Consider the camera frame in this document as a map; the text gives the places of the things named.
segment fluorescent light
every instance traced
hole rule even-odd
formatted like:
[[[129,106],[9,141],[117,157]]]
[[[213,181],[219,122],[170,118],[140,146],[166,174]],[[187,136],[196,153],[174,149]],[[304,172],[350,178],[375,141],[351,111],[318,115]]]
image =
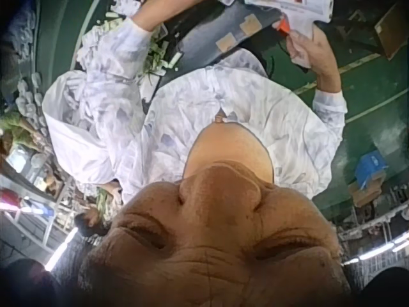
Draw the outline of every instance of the fluorescent light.
[[[75,227],[73,230],[71,230],[71,232],[66,236],[64,243],[62,243],[62,245],[60,245],[56,251],[54,252],[54,254],[52,254],[50,260],[47,262],[47,264],[45,265],[45,270],[46,271],[52,271],[53,268],[56,266],[58,260],[61,258],[61,256],[63,255],[63,253],[65,252],[65,250],[68,247],[68,243],[70,243],[72,241],[72,239],[74,238],[75,234],[78,232],[78,228]]]
[[[38,209],[38,208],[31,208],[31,211],[34,214],[44,214],[44,211],[42,209]]]
[[[409,239],[409,232],[406,232],[406,233],[402,234],[402,236],[400,236],[399,238],[397,238],[397,239],[394,241],[394,243],[395,243],[395,244],[399,244],[399,243],[405,241],[406,239]]]
[[[408,245],[409,245],[409,241],[406,241],[406,242],[402,243],[401,245],[396,246],[392,251],[394,253],[396,253],[397,251],[400,251],[401,249],[407,247]]]
[[[50,260],[45,265],[46,271],[52,271],[52,269],[56,266],[58,260],[61,258],[63,253],[65,252],[66,248],[68,247],[67,243],[62,243],[62,245],[58,246],[57,250],[52,254]]]
[[[31,207],[22,207],[21,212],[23,213],[34,213],[34,214],[44,214],[44,211],[42,209],[38,208],[31,208]]]
[[[5,211],[19,211],[20,208],[10,205],[8,203],[3,203],[0,202],[0,210],[5,210]]]
[[[74,235],[78,232],[78,228],[75,227],[65,238],[65,243],[70,243],[72,239],[74,238]]]
[[[357,263],[357,262],[359,262],[359,259],[358,259],[358,258],[354,258],[354,259],[351,259],[350,261],[344,262],[343,265],[355,264],[355,263]]]
[[[370,252],[368,252],[366,254],[363,254],[363,255],[359,256],[359,260],[367,260],[367,259],[370,259],[372,257],[375,257],[376,255],[382,254],[384,251],[387,251],[387,250],[393,248],[394,245],[395,244],[393,244],[393,243],[388,243],[388,244],[386,244],[384,246],[381,246],[380,248],[376,248],[376,249],[374,249],[374,250],[372,250],[372,251],[370,251]]]

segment blue box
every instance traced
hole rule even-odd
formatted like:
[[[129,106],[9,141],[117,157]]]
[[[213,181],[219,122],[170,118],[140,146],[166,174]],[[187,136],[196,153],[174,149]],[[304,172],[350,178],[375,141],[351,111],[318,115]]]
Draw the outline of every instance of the blue box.
[[[359,188],[365,189],[367,183],[372,180],[376,174],[379,174],[379,172],[387,168],[386,161],[379,150],[363,155],[355,170],[355,177],[357,178]]]

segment green epoxy floor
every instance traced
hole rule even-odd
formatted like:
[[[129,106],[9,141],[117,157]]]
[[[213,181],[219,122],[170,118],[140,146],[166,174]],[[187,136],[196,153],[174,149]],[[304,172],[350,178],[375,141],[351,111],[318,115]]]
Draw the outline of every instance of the green epoxy floor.
[[[75,43],[92,2],[41,0],[37,67],[43,75],[44,89],[58,75],[69,70]],[[109,0],[99,2],[91,17],[93,22],[103,19]],[[345,67],[371,54],[362,49],[351,49],[345,43],[333,40],[331,35],[329,39],[339,67]],[[294,66],[278,45],[269,47],[268,43],[264,43],[261,52],[268,62],[268,68],[274,67],[272,79],[275,82],[297,90],[315,81],[312,72],[305,74]],[[314,198],[315,204],[329,219],[350,209],[347,186],[354,179],[353,173],[362,155],[379,149],[389,164],[389,178],[409,167],[408,46],[402,47],[392,61],[382,57],[372,59],[343,73],[342,80],[349,109],[346,119],[352,121],[346,124],[344,141],[332,163],[333,179],[328,189]],[[387,105],[368,111],[405,90],[406,93]],[[303,92],[300,97],[311,106],[314,89]]]

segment cardboard box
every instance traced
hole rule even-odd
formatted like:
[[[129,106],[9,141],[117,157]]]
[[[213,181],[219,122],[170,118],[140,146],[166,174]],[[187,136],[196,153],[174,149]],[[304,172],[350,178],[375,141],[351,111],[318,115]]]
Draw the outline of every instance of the cardboard box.
[[[364,189],[359,189],[356,181],[350,184],[348,186],[348,192],[352,195],[354,205],[361,208],[381,195],[382,184],[385,181],[385,178],[386,172],[379,171],[373,174],[371,180],[367,183],[367,187]]]

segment nose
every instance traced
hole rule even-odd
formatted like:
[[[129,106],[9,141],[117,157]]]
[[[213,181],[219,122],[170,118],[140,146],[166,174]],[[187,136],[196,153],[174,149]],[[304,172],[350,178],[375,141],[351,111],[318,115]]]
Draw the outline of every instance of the nose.
[[[180,186],[186,221],[207,228],[234,228],[250,220],[261,201],[260,186],[233,167],[216,164]]]

